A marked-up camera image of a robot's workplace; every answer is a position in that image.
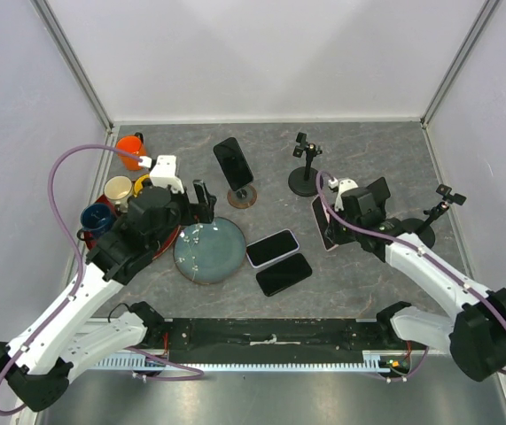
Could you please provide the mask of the black weighted phone stand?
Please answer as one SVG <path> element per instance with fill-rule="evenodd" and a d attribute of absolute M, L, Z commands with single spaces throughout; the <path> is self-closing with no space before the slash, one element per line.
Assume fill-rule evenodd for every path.
<path fill-rule="evenodd" d="M 432 248 L 436 241 L 436 235 L 432 229 L 433 222 L 447 213 L 452 205 L 463 205 L 467 200 L 465 195 L 453 193 L 452 188 L 444 184 L 437 187 L 436 193 L 441 196 L 441 200 L 429 210 L 424 210 L 425 220 L 407 218 L 401 222 L 402 228 L 407 233 L 416 234 L 428 248 Z"/>

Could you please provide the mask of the pink case phone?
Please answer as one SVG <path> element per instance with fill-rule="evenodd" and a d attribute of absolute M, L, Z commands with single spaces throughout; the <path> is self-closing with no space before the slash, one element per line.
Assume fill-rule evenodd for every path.
<path fill-rule="evenodd" d="M 316 228 L 318 230 L 320 239 L 323 243 L 324 249 L 329 252 L 338 247 L 327 235 L 326 230 L 330 224 L 329 214 L 323 208 L 320 197 L 315 197 L 311 203 L 312 213 L 315 218 Z"/>

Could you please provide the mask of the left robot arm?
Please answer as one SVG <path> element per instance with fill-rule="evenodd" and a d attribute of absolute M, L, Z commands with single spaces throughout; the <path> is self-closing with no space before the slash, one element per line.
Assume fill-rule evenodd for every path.
<path fill-rule="evenodd" d="M 85 337 L 76 336 L 100 306 L 152 263 L 175 229 L 213 221 L 216 198 L 203 181 L 193 183 L 195 204 L 178 179 L 151 182 L 80 259 L 75 277 L 41 316 L 11 341 L 0 341 L 0 384 L 8 383 L 24 407 L 41 412 L 104 357 L 162 341 L 165 320 L 144 301 Z"/>

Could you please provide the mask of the black round phone stand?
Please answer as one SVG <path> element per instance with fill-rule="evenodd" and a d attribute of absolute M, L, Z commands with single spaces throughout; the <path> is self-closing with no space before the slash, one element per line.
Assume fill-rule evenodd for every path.
<path fill-rule="evenodd" d="M 297 134 L 296 144 L 292 155 L 295 158 L 305 156 L 306 163 L 290 172 L 288 186 L 294 194 L 300 197 L 312 197 L 317 193 L 316 175 L 318 173 L 312 167 L 312 163 L 314 158 L 323 154 L 323 150 L 319 145 L 309 143 L 307 134 L 303 132 Z"/>

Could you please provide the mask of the lavender case phone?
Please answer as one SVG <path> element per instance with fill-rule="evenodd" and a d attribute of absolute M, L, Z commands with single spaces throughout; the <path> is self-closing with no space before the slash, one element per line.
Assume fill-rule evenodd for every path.
<path fill-rule="evenodd" d="M 272 264 L 300 249 L 300 244 L 290 229 L 283 229 L 246 246 L 246 256 L 253 268 Z"/>

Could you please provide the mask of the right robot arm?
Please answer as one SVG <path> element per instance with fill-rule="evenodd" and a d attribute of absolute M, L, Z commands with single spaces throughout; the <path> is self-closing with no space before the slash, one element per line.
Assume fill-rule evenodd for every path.
<path fill-rule="evenodd" d="M 362 236 L 385 241 L 385 263 L 410 278 L 445 311 L 444 316 L 404 307 L 375 326 L 377 342 L 388 349 L 405 339 L 448 353 L 473 381 L 506 375 L 506 288 L 494 291 L 475 282 L 439 257 L 415 234 L 389 236 L 356 227 L 331 208 L 317 189 L 324 209 L 341 225 Z"/>

